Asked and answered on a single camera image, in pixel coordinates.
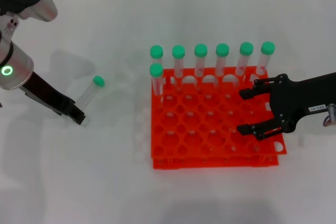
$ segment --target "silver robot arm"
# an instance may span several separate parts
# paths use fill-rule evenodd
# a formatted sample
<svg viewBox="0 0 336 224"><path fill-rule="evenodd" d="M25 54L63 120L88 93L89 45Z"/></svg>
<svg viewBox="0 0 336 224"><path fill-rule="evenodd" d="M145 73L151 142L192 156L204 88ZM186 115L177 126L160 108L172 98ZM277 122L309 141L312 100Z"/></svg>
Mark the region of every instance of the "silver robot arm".
<svg viewBox="0 0 336 224"><path fill-rule="evenodd" d="M0 87L5 90L20 88L33 100L81 124L85 115L75 102L38 76L31 57L12 42L19 18L49 22L56 16L53 0L0 0Z"/></svg>

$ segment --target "test tube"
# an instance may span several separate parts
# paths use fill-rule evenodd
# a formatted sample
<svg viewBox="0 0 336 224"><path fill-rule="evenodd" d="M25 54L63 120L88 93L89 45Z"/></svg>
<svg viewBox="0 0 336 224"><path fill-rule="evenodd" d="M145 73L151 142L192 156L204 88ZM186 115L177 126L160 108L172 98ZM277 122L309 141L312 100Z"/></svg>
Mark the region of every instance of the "test tube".
<svg viewBox="0 0 336 224"><path fill-rule="evenodd" d="M248 58L253 53L253 45L250 42L244 42L240 46L240 57L236 67L236 75L242 76L245 73Z"/></svg>
<svg viewBox="0 0 336 224"><path fill-rule="evenodd" d="M76 106L80 110L84 110L85 107L89 104L92 98L97 94L97 92L105 86L105 81L100 76L95 76L90 83L90 85L86 88L84 93L80 96L80 98L76 102Z"/></svg>
<svg viewBox="0 0 336 224"><path fill-rule="evenodd" d="M208 49L204 44L198 44L195 47L195 55L196 55L196 66L195 66L195 76L202 77L204 74L204 63L205 56L208 53Z"/></svg>
<svg viewBox="0 0 336 224"><path fill-rule="evenodd" d="M174 75L176 78L183 77L183 57L185 56L184 47L176 45L173 47Z"/></svg>
<svg viewBox="0 0 336 224"><path fill-rule="evenodd" d="M151 57L153 58L153 63L162 64L163 48L161 46L159 45L152 46L150 53Z"/></svg>
<svg viewBox="0 0 336 224"><path fill-rule="evenodd" d="M274 43L267 41L264 42L261 46L261 54L259 58L259 63L256 69L256 73L260 76L265 74L269 59L271 58L271 55L274 53L275 45Z"/></svg>
<svg viewBox="0 0 336 224"><path fill-rule="evenodd" d="M216 47L216 76L224 75L226 56L229 54L229 46L225 43L218 44Z"/></svg>
<svg viewBox="0 0 336 224"><path fill-rule="evenodd" d="M153 63L150 67L152 76L153 90L155 95L162 95L163 93L163 67L160 63Z"/></svg>

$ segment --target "label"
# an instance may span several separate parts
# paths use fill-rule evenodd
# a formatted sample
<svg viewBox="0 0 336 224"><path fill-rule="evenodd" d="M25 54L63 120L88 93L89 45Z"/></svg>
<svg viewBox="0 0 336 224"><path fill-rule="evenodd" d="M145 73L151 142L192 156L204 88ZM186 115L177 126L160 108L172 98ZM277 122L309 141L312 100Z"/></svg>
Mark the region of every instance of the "label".
<svg viewBox="0 0 336 224"><path fill-rule="evenodd" d="M318 110L326 110L327 106L325 104L314 106L314 107L309 107L308 110L310 112L318 111Z"/></svg>

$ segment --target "green screw cap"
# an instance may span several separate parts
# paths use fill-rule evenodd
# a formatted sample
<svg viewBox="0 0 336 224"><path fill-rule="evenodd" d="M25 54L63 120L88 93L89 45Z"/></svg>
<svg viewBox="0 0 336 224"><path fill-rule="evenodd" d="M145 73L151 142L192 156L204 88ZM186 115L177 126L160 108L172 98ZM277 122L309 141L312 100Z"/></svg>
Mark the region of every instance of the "green screw cap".
<svg viewBox="0 0 336 224"><path fill-rule="evenodd" d="M97 85L99 87L104 87L105 86L105 81L100 76L95 76L92 81L94 82L95 85Z"/></svg>
<svg viewBox="0 0 336 224"><path fill-rule="evenodd" d="M173 57L175 59L182 59L185 56L184 47L181 45L176 45L173 47Z"/></svg>
<svg viewBox="0 0 336 224"><path fill-rule="evenodd" d="M160 63L151 64L149 68L149 72L151 73L152 77L161 77L163 75L163 67Z"/></svg>
<svg viewBox="0 0 336 224"><path fill-rule="evenodd" d="M264 55L272 55L275 50L275 45L271 41L264 42L261 46L261 52Z"/></svg>
<svg viewBox="0 0 336 224"><path fill-rule="evenodd" d="M240 46L239 52L242 55L250 56L253 53L253 45L250 42L244 42Z"/></svg>
<svg viewBox="0 0 336 224"><path fill-rule="evenodd" d="M159 45L151 47L151 57L154 59L160 59L163 56L163 48Z"/></svg>
<svg viewBox="0 0 336 224"><path fill-rule="evenodd" d="M216 54L220 57L226 57L229 54L229 46L225 43L218 44L216 47Z"/></svg>
<svg viewBox="0 0 336 224"><path fill-rule="evenodd" d="M195 47L195 55L197 57L205 57L208 53L208 49L204 44L198 44Z"/></svg>

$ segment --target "white table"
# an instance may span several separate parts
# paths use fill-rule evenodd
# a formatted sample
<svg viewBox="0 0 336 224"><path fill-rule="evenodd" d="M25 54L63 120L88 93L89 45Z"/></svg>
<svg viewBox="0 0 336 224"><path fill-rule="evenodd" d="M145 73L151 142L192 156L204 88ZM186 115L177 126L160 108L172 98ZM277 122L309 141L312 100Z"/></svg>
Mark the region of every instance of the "white table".
<svg viewBox="0 0 336 224"><path fill-rule="evenodd" d="M336 128L326 116L284 135L288 155L271 168L153 170L149 49L230 45L228 65L250 41L276 43L269 74L303 80L335 71L336 0L54 0L51 23L21 21L13 41L35 71L74 100L96 74L107 86L82 128L24 96L0 91L1 224L333 223Z"/></svg>

